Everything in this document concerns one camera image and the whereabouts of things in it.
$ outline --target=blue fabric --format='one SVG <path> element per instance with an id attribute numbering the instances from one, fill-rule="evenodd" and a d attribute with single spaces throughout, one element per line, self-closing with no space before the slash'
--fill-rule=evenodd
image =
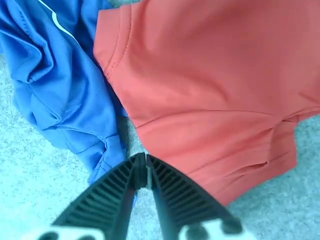
<path id="1" fill-rule="evenodd" d="M 98 11 L 109 8 L 106 0 L 0 0 L 13 103 L 53 146 L 84 162 L 90 184 L 126 151 L 116 123 L 124 110 L 93 57 Z"/>

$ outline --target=white handle part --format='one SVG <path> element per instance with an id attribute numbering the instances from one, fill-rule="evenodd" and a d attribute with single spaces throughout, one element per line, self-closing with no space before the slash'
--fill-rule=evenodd
<path id="1" fill-rule="evenodd" d="M 41 240 L 41 238 L 54 240 L 54 238 L 45 238 L 44 236 L 46 234 L 47 236 L 49 234 L 57 234 L 58 240 L 80 240 L 82 238 L 88 240 L 105 240 L 103 232 L 99 229 L 74 226 L 48 226 L 35 229 L 24 235 L 21 240 Z"/>
<path id="2" fill-rule="evenodd" d="M 240 234 L 225 234 L 222 228 L 223 221 L 221 219 L 203 221 L 201 225 L 208 233 L 208 240 L 257 240 L 253 234 L 243 228 Z M 189 227 L 184 226 L 179 233 L 179 240 L 188 240 L 187 231 Z"/>

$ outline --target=white stripe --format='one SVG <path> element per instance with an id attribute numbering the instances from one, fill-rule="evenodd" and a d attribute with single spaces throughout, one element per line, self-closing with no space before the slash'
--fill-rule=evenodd
<path id="1" fill-rule="evenodd" d="M 57 14 L 47 4 L 45 4 L 42 0 L 38 0 L 38 2 L 41 3 L 43 6 L 45 6 L 47 9 L 49 9 L 52 12 L 51 16 L 52 16 L 52 20 L 53 20 L 54 25 L 56 25 L 56 27 L 58 29 L 60 29 L 62 32 L 64 32 L 65 34 L 67 34 L 70 37 L 72 37 L 77 42 L 77 44 L 79 44 L 77 39 L 68 30 L 66 30 L 63 26 L 61 26 L 61 24 L 58 21 Z"/>

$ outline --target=gray carpet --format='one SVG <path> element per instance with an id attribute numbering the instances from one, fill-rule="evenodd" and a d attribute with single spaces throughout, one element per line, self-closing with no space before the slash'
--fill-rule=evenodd
<path id="1" fill-rule="evenodd" d="M 69 151 L 55 149 L 11 104 L 12 86 L 0 55 L 0 239 L 52 220 L 87 187 L 88 174 Z M 143 151 L 131 123 L 119 119 L 131 156 Z M 298 167 L 272 179 L 229 206 L 260 240 L 320 239 L 320 116 L 296 129 Z M 129 240 L 161 240 L 152 194 L 139 192 Z"/>

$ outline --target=orange shirt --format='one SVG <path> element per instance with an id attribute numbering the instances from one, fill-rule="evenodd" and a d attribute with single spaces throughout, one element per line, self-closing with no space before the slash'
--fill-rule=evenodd
<path id="1" fill-rule="evenodd" d="M 224 205 L 320 113 L 319 0 L 142 0 L 99 12 L 94 55 L 150 154 Z"/>

